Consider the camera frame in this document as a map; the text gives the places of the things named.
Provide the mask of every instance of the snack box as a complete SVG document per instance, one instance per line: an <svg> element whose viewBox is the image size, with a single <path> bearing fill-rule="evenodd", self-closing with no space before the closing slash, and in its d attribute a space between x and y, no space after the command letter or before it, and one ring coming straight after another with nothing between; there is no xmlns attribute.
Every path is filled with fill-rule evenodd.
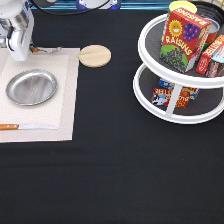
<svg viewBox="0 0 224 224"><path fill-rule="evenodd" d="M202 53L197 67L198 73L208 76L206 71L211 58L222 46L224 46L224 35L218 36L218 38Z"/></svg>
<svg viewBox="0 0 224 224"><path fill-rule="evenodd" d="M165 89L173 90L175 83L171 83L163 78L160 78L159 80L159 86L164 87ZM195 100L198 96L199 89L198 88L191 88L191 87L183 87L182 91L189 92L190 99Z"/></svg>
<svg viewBox="0 0 224 224"><path fill-rule="evenodd" d="M157 106L168 106L172 92L172 90L167 89L155 89L153 92L152 104ZM181 92L176 107L186 107L189 99L189 92Z"/></svg>
<svg viewBox="0 0 224 224"><path fill-rule="evenodd" d="M223 71L224 71L224 46L212 56L212 60L209 63L206 76L208 76L209 78L214 78L220 76Z"/></svg>
<svg viewBox="0 0 224 224"><path fill-rule="evenodd" d="M186 9L170 13L160 58L185 73L193 68L208 36L211 21Z"/></svg>

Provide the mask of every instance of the metal plate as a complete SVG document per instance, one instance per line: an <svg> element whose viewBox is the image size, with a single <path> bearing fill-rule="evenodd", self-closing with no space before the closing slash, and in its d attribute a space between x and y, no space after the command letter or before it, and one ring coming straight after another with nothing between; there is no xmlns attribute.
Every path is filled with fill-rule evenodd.
<svg viewBox="0 0 224 224"><path fill-rule="evenodd" d="M31 106L40 104L53 96L57 80L44 70L31 70L14 77L6 88L6 94L14 103Z"/></svg>

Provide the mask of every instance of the raisin box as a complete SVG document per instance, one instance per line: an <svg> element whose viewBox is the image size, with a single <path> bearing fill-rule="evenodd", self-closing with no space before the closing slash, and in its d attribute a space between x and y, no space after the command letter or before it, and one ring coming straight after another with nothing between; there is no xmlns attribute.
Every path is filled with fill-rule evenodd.
<svg viewBox="0 0 224 224"><path fill-rule="evenodd" d="M197 67L198 73L209 76L209 72L206 71L211 58L222 46L224 46L224 35L218 36L218 38L203 52Z"/></svg>
<svg viewBox="0 0 224 224"><path fill-rule="evenodd" d="M169 90L173 90L175 83L171 83L163 78L160 78L159 80L159 86L165 88L165 89L169 89ZM198 88L191 88L191 87L183 87L182 91L184 92L189 92L190 94L190 99L195 100L196 97L198 96L199 93L199 89Z"/></svg>
<svg viewBox="0 0 224 224"><path fill-rule="evenodd" d="M155 89L152 97L152 104L157 106L168 106L172 95L172 90ZM176 107L186 107L190 99L189 92L181 92Z"/></svg>
<svg viewBox="0 0 224 224"><path fill-rule="evenodd" d="M160 58L185 73L193 68L201 54L211 22L186 9L170 13Z"/></svg>

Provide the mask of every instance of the knife handle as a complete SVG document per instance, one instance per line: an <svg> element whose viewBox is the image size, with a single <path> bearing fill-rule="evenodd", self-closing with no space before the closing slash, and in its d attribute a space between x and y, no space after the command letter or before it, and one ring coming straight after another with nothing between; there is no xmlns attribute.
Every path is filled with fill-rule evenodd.
<svg viewBox="0 0 224 224"><path fill-rule="evenodd" d="M17 130L18 124L0 124L0 130Z"/></svg>

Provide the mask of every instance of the round wooden disc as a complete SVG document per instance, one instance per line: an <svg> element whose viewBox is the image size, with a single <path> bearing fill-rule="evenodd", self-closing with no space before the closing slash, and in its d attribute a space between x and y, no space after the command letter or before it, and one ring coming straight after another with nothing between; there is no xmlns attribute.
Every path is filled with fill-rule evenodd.
<svg viewBox="0 0 224 224"><path fill-rule="evenodd" d="M104 46L90 45L83 48L79 53L80 62L91 68L106 65L111 59L111 52Z"/></svg>

